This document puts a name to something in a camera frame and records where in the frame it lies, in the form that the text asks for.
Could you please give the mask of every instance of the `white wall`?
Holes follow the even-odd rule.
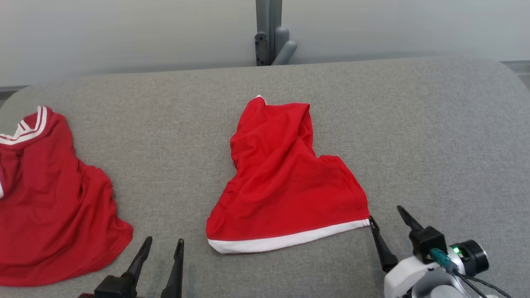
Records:
[[[253,0],[0,0],[0,87],[250,66]]]
[[[530,60],[529,0],[285,0],[291,63],[463,54]]]
[[[284,0],[292,63],[530,60],[529,0]],[[0,0],[0,87],[254,65],[254,0]]]

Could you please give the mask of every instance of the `red fabric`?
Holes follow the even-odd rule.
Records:
[[[132,239],[109,178],[75,156],[66,119],[49,108],[25,117],[13,137],[0,136],[0,186],[0,285],[100,270]]]
[[[237,174],[206,225],[210,240],[273,238],[369,217],[366,195],[337,156],[316,157],[309,104],[246,106],[230,140]]]

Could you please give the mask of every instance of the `red garment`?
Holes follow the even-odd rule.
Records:
[[[206,223],[221,253],[258,252],[368,226],[366,195],[337,156],[316,157],[309,104],[246,106],[230,140],[237,174]]]
[[[109,178],[75,156],[65,117],[38,107],[15,135],[0,135],[0,285],[101,270],[132,237]]]

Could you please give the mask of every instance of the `gray fabric tabletop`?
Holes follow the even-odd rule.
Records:
[[[0,297],[77,297],[153,246],[138,284],[159,297],[178,238],[184,297],[377,297],[384,274],[369,228],[295,247],[221,255],[206,218],[235,169],[229,138],[246,103],[308,102],[317,155],[340,156],[364,188],[390,248],[411,256],[401,204],[448,243],[475,239],[480,274],[526,296],[530,256],[530,94],[503,65],[436,57],[102,75],[26,88],[0,109],[12,134],[36,106],[66,116],[78,157],[113,181],[134,239],[104,270]],[[486,293],[493,290],[482,288]]]

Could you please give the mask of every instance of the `black cable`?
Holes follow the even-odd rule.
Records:
[[[475,292],[477,292],[477,294],[479,294],[482,298],[488,298],[486,297],[486,295],[484,295],[484,293],[480,292],[479,288],[477,288],[474,284],[470,283],[466,278],[465,275],[461,274],[460,272],[458,272],[458,270],[454,270],[454,273],[456,274],[456,276],[460,277],[460,279],[465,282],[471,289],[473,289]]]
[[[490,287],[490,288],[494,289],[495,291],[499,292],[499,294],[501,294],[502,296],[507,297],[507,298],[511,298],[511,296],[508,295],[508,293],[506,293],[505,291],[501,290],[499,287],[494,286],[494,285],[492,285],[492,284],[490,284],[490,283],[488,283],[486,281],[483,281],[483,280],[481,280],[479,278],[471,277],[471,276],[467,276],[467,275],[463,275],[463,274],[462,274],[461,277],[463,277],[465,279],[472,280],[472,281],[477,282],[477,283],[481,283],[481,284],[485,285],[486,287]]]

